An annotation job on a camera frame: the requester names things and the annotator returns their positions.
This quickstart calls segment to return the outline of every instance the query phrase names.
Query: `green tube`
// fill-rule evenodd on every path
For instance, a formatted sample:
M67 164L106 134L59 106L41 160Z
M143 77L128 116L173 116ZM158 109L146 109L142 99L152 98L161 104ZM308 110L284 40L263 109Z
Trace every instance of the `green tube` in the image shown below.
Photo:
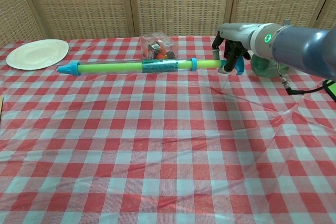
M221 60L198 60L197 68L220 68ZM84 63L78 65L79 73L106 73L106 72L168 72L190 70L190 60L144 60L115 63Z

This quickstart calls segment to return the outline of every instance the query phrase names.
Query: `clear plastic box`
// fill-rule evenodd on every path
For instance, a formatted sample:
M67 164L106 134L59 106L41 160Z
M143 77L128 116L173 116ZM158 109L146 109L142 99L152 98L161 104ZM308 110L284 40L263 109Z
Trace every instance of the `clear plastic box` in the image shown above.
M141 36L140 45L143 59L165 60L177 58L176 43L162 32Z

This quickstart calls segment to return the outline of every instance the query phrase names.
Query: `gingham tablecloth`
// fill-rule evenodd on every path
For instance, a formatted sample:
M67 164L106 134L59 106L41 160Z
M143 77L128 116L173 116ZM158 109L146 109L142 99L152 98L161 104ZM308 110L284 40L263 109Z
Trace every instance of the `gingham tablecloth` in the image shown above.
M211 59L213 37L176 37ZM71 40L72 60L139 59L137 38ZM216 69L72 77L0 50L0 222L335 223L336 103ZM321 79L293 71L293 88Z

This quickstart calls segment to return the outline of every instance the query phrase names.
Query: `white plate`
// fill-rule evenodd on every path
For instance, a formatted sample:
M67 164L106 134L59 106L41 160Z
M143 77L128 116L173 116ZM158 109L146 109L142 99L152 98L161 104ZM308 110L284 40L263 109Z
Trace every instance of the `white plate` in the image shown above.
M24 44L7 56L6 62L13 68L37 70L56 64L68 53L69 44L59 39L43 39Z

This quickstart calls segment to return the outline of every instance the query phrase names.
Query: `green indicator light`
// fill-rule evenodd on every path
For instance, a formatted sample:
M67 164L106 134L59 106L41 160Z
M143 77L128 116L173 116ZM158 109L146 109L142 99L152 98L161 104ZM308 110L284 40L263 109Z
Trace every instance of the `green indicator light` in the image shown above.
M271 41L271 39L272 39L272 34L268 34L268 35L265 36L265 42L266 43L269 43Z

